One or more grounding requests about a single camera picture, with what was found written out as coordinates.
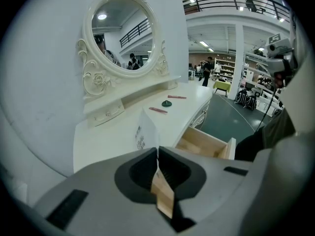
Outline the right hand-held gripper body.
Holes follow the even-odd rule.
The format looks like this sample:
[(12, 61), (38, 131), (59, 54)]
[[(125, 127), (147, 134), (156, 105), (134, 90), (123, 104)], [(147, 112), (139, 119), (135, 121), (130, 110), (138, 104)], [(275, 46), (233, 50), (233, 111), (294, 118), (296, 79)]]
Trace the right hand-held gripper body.
[(277, 33), (266, 41), (268, 73), (291, 73), (296, 66), (294, 48), (288, 37)]

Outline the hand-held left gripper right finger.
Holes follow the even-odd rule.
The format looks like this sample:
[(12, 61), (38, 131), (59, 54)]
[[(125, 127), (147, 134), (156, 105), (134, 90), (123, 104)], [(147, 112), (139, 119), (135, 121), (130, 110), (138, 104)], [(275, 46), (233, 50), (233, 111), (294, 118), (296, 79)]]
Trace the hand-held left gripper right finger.
[(248, 208), (237, 192), (250, 163), (160, 147), (165, 178), (159, 198), (159, 233), (240, 233)]

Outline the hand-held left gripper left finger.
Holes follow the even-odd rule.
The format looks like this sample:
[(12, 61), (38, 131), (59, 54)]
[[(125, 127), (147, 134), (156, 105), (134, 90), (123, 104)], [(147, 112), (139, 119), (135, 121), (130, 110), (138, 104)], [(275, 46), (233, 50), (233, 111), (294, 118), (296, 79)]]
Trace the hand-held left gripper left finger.
[(155, 148), (93, 163), (45, 193), (34, 209), (71, 236), (168, 236), (151, 192), (156, 170)]

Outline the person's right hand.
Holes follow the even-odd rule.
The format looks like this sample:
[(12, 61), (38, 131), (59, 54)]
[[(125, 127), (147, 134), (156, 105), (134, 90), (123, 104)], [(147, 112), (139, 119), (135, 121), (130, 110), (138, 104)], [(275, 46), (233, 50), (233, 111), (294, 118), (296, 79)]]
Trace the person's right hand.
[(281, 71), (281, 72), (275, 72), (273, 74), (275, 88), (281, 89), (288, 86), (288, 84), (293, 79), (293, 75), (294, 74), (291, 69)]

